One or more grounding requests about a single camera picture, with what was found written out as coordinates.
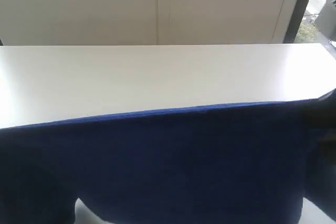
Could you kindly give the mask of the blue microfiber towel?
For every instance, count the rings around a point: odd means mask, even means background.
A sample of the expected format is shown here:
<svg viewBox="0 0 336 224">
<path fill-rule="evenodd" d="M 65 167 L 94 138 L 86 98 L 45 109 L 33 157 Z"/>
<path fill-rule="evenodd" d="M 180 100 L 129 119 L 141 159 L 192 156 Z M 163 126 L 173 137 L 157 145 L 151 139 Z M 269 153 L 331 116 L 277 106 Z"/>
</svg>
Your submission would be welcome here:
<svg viewBox="0 0 336 224">
<path fill-rule="evenodd" d="M 1 223 L 297 223 L 335 218 L 309 100 L 94 116 L 1 130 Z"/>
</svg>

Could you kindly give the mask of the black window frame post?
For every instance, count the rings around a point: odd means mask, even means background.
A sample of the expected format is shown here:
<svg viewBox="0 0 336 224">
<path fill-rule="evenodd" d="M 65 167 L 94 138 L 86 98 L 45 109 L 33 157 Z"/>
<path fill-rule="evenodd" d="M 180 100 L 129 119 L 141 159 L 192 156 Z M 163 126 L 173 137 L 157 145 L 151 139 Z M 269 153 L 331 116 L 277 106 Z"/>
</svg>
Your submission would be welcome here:
<svg viewBox="0 0 336 224">
<path fill-rule="evenodd" d="M 306 7 L 308 5 L 308 2 L 309 0 L 297 0 L 296 1 L 285 37 L 283 39 L 284 44 L 294 43 L 294 40 L 296 38 L 299 26 L 301 24 Z"/>
</svg>

